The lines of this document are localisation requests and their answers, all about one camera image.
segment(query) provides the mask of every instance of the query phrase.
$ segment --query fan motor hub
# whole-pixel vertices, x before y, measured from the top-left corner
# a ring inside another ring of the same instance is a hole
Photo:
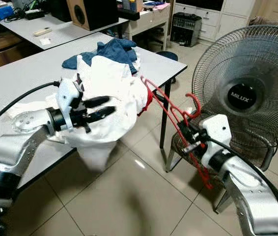
[[[252,107],[257,100],[256,91],[246,84],[236,84],[227,93],[229,103],[240,110]]]

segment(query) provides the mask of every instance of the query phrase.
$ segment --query fan logo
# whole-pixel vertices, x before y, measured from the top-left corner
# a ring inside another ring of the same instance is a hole
[[[232,92],[232,93],[231,93],[231,96],[233,96],[233,97],[235,97],[235,98],[237,98],[237,99],[239,99],[239,100],[241,100],[241,101],[249,102],[249,98],[240,96],[240,95],[237,94],[237,93]]]

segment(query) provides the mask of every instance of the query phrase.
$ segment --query blue towel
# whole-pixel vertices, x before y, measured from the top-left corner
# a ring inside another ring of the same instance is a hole
[[[91,60],[95,55],[103,56],[119,63],[129,64],[132,74],[136,74],[137,70],[133,66],[137,60],[136,52],[132,49],[136,43],[127,39],[114,38],[107,44],[98,42],[98,49],[95,53],[81,53],[83,60],[88,65],[91,65]],[[67,69],[77,69],[77,55],[65,60],[62,67]]]

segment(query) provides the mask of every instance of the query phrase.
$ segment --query wooden speaker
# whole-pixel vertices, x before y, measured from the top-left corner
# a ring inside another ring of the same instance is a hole
[[[95,30],[118,22],[116,0],[67,0],[74,25]]]

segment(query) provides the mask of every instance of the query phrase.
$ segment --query white cloth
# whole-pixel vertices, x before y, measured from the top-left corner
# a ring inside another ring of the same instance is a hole
[[[83,100],[104,95],[111,97],[109,102],[95,109],[88,109],[88,113],[105,106],[115,106],[116,111],[103,120],[89,124],[90,133],[86,133],[83,127],[74,128],[73,132],[57,132],[53,139],[76,147],[89,168],[103,171],[116,141],[135,125],[137,114],[145,107],[147,88],[139,77],[132,76],[127,64],[102,56],[95,56],[92,66],[87,65],[82,56],[77,56],[77,73],[85,89]],[[47,97],[45,102],[16,104],[8,114],[14,117],[24,111],[50,106],[57,108],[55,94]]]

